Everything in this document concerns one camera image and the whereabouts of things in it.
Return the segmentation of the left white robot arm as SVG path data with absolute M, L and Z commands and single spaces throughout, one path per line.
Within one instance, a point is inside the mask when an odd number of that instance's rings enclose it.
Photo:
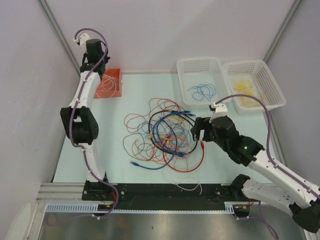
M 99 125 L 95 119 L 91 106 L 98 85 L 101 83 L 108 59 L 107 45 L 99 39 L 80 37 L 78 44 L 84 44 L 80 66 L 80 80 L 76 93 L 68 107 L 60 110 L 60 117 L 66 133 L 73 147 L 80 149 L 87 177 L 83 193 L 93 193 L 98 199 L 105 200 L 110 196 L 107 174 L 98 160 L 95 142 L 99 135 Z

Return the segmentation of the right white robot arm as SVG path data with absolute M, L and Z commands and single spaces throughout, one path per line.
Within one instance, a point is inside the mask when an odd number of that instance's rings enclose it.
M 304 230 L 320 229 L 320 187 L 307 181 L 271 156 L 268 149 L 251 137 L 239 134 L 228 116 L 197 117 L 191 129 L 194 140 L 204 132 L 203 141 L 216 143 L 236 164 L 265 176 L 277 187 L 263 186 L 251 177 L 238 175 L 230 188 L 231 196 L 245 197 L 271 205 L 292 217 Z

